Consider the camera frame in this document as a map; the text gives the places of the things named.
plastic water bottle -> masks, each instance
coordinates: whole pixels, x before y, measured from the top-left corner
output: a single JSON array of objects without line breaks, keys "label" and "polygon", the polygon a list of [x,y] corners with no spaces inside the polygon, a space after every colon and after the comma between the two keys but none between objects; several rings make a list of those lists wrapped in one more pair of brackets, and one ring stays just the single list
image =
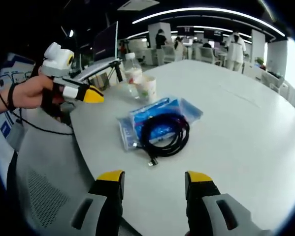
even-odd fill
[{"label": "plastic water bottle", "polygon": [[125,76],[129,86],[131,95],[137,99],[139,98],[134,83],[139,84],[142,81],[143,71],[135,58],[135,53],[126,54],[126,62],[124,64]]}]

laptop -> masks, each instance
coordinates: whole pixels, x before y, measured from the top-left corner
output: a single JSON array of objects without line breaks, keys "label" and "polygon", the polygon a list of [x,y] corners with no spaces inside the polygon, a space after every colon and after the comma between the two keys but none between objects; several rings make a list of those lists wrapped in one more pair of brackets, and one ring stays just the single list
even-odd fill
[{"label": "laptop", "polygon": [[75,80],[84,81],[96,72],[104,69],[112,62],[118,61],[118,22],[112,24],[95,36],[93,53],[95,63],[74,77]]}]

plastic bag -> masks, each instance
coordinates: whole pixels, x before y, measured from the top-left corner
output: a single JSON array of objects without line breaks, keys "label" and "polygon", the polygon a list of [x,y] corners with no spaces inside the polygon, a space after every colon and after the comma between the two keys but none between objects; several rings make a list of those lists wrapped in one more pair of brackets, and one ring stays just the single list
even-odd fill
[{"label": "plastic bag", "polygon": [[[124,148],[126,150],[135,148],[139,144],[141,130],[145,120],[160,114],[179,114],[183,115],[186,121],[191,125],[194,121],[200,119],[203,112],[185,99],[163,98],[151,105],[129,113],[129,117],[119,118]],[[151,132],[150,142],[156,143],[160,140],[173,136],[172,128],[167,125],[159,125]]]}]

white table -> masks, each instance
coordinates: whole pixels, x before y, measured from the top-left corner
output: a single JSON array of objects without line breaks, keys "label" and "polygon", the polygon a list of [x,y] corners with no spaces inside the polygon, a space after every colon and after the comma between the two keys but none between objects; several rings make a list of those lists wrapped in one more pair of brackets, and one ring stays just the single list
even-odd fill
[{"label": "white table", "polygon": [[211,176],[252,213],[262,229],[276,229],[295,205],[295,108],[266,86],[222,67],[183,60],[154,68],[159,97],[184,97],[204,115],[177,155],[149,158],[126,152],[116,117],[138,107],[121,85],[103,104],[71,114],[77,142],[93,177],[126,172],[123,217],[144,236],[182,236],[188,230],[184,172]]}]

black wire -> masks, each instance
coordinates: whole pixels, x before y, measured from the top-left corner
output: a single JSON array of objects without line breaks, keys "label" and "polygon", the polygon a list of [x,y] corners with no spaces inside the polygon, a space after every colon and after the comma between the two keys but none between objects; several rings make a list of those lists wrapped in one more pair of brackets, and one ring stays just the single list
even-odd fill
[{"label": "black wire", "polygon": [[[5,105],[5,107],[8,109],[8,106],[6,104],[6,102],[4,101],[4,99],[2,98],[1,94],[0,94],[0,99],[1,101],[3,102],[3,104]],[[25,120],[24,118],[20,117],[19,115],[17,115],[16,113],[12,112],[12,111],[9,111],[11,112],[15,117],[19,118],[21,121],[27,123],[28,125],[38,129],[38,130],[41,130],[41,131],[44,131],[44,132],[47,132],[47,133],[52,133],[52,134],[60,134],[60,135],[73,135],[73,133],[60,133],[60,132],[56,132],[56,131],[53,131],[53,130],[47,130],[47,129],[42,129],[32,123],[30,123],[29,121]]]},{"label": "black wire", "polygon": [[[166,125],[172,128],[174,136],[172,141],[164,146],[158,147],[150,143],[151,132],[159,125]],[[185,118],[178,114],[161,114],[146,120],[141,131],[140,144],[151,157],[151,163],[157,165],[156,158],[159,156],[168,157],[180,152],[188,142],[190,127]]]}]

